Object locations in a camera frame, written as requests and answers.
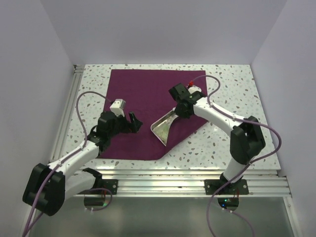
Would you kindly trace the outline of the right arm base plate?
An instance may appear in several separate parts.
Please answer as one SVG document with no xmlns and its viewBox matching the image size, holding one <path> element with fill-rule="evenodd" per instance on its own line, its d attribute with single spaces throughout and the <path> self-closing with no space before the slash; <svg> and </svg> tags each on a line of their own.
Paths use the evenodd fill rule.
<svg viewBox="0 0 316 237">
<path fill-rule="evenodd" d="M 222 188 L 224 182 L 219 179 L 204 180 L 204 189 L 206 195 L 248 195 L 249 189 L 245 179 L 241 179 L 235 183 L 229 183 Z"/>
</svg>

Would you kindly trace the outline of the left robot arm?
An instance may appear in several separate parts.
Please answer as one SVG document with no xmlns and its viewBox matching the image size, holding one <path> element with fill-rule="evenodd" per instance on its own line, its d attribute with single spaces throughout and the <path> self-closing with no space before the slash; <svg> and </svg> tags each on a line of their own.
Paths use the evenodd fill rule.
<svg viewBox="0 0 316 237">
<path fill-rule="evenodd" d="M 97 158 L 120 133 L 137 133 L 143 123 L 133 112 L 129 118 L 103 112 L 84 141 L 70 154 L 47 165 L 37 164 L 29 177 L 22 201 L 48 216 L 56 214 L 65 200 L 90 192 L 102 193 L 101 173 L 83 166 Z"/>
</svg>

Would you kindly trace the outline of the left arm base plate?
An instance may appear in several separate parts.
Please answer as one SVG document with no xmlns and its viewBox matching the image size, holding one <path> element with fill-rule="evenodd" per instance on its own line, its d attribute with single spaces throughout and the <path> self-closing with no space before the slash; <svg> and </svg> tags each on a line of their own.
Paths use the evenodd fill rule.
<svg viewBox="0 0 316 237">
<path fill-rule="evenodd" d="M 103 179 L 100 184 L 104 195 L 116 195 L 119 187 L 118 179 Z"/>
</svg>

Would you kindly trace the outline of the purple cloth mat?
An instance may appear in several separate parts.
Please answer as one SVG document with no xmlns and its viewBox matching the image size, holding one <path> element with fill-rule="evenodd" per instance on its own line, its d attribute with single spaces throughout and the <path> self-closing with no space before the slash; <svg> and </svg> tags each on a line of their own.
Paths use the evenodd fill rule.
<svg viewBox="0 0 316 237">
<path fill-rule="evenodd" d="M 119 160 L 157 160 L 180 142 L 194 134 L 206 120 L 192 116 L 178 118 L 172 123 L 167 145 L 151 132 L 151 125 L 176 106 L 169 89 L 194 80 L 203 92 L 207 91 L 205 71 L 172 70 L 112 70 L 107 90 L 110 99 L 126 101 L 124 112 L 133 112 L 143 125 L 136 134 L 119 134 L 101 157 Z"/>
</svg>

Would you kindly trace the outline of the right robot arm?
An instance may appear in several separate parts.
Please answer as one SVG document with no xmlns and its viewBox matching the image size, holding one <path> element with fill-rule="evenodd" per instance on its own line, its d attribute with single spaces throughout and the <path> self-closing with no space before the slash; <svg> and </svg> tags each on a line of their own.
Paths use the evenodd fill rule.
<svg viewBox="0 0 316 237">
<path fill-rule="evenodd" d="M 265 148 L 266 142 L 257 118 L 243 118 L 212 102 L 199 87 L 186 88 L 179 83 L 169 89 L 177 103 L 174 113 L 179 118 L 203 118 L 230 137 L 231 160 L 220 176 L 222 192 L 231 194 L 237 189 L 244 168 Z"/>
</svg>

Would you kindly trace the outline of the metal tray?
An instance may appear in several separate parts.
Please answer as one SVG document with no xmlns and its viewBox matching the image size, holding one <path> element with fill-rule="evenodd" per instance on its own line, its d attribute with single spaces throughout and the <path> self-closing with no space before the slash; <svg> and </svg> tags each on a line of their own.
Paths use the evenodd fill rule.
<svg viewBox="0 0 316 237">
<path fill-rule="evenodd" d="M 178 118 L 175 113 L 175 108 L 172 108 L 167 114 L 155 121 L 150 129 L 151 132 L 162 142 L 166 147 L 170 128 L 173 122 Z"/>
</svg>

